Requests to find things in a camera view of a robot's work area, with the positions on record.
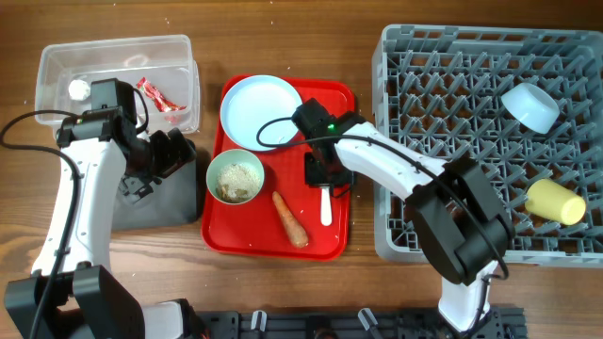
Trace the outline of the red snack wrapper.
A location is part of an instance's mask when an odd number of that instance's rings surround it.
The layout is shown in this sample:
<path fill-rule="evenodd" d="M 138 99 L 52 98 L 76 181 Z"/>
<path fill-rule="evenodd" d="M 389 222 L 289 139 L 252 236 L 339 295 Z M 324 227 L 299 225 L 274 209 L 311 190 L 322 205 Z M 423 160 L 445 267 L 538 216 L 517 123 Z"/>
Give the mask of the red snack wrapper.
<path fill-rule="evenodd" d="M 154 102 L 155 107 L 160 112 L 180 111 L 185 109 L 183 105 L 177 105 L 167 99 L 163 93 L 145 77 L 142 77 L 137 82 L 137 88 Z"/>

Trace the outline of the white plastic spoon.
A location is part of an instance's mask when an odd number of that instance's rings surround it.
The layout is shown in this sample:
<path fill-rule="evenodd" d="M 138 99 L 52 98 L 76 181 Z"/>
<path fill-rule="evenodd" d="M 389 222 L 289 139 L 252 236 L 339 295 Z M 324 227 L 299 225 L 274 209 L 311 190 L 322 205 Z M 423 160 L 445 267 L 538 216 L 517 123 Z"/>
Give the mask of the white plastic spoon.
<path fill-rule="evenodd" d="M 333 222 L 331 193 L 328 186 L 320 188 L 320 222 L 323 226 L 330 226 Z"/>

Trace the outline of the light blue bowl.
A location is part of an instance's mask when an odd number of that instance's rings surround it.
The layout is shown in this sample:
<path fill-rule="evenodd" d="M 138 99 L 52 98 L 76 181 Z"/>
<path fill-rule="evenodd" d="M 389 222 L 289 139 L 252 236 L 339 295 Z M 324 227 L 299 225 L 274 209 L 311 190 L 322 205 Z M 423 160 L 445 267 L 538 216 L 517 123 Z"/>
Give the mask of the light blue bowl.
<path fill-rule="evenodd" d="M 504 108 L 522 125 L 546 134 L 560 116 L 555 100 L 530 83 L 521 83 L 501 96 Z"/>

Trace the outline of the yellow plastic cup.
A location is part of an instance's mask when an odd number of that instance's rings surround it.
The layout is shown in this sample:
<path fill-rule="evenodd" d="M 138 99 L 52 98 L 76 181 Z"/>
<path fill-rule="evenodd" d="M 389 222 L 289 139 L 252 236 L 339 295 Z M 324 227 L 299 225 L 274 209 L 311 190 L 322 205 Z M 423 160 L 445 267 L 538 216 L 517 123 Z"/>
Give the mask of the yellow plastic cup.
<path fill-rule="evenodd" d="M 540 218 L 574 225 L 586 213 L 586 202 L 581 196 L 550 179 L 535 182 L 527 191 L 525 207 Z"/>

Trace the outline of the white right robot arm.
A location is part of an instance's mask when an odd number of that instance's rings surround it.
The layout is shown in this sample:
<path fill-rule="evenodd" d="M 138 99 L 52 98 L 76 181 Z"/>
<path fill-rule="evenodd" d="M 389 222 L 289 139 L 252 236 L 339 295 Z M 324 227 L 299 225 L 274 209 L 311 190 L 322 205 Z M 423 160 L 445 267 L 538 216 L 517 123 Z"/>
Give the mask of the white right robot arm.
<path fill-rule="evenodd" d="M 297 113 L 294 124 L 319 161 L 372 179 L 403 200 L 423 254 L 442 276 L 440 315 L 475 333 L 489 310 L 490 282 L 515 237 L 502 200 L 479 163 L 447 162 L 385 137 L 360 115 Z"/>

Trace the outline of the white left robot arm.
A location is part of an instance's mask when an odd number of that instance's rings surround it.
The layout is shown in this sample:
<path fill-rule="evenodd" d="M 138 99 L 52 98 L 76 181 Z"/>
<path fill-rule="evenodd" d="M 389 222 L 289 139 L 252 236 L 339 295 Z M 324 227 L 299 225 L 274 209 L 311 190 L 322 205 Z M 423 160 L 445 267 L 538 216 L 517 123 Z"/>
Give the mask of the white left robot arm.
<path fill-rule="evenodd" d="M 110 271 L 114 205 L 123 176 L 196 189 L 196 150 L 178 129 L 139 137 L 116 108 L 67 114 L 53 154 L 61 178 L 51 225 L 29 278 L 9 282 L 5 307 L 24 338 L 201 338 L 185 299 L 143 307 Z"/>

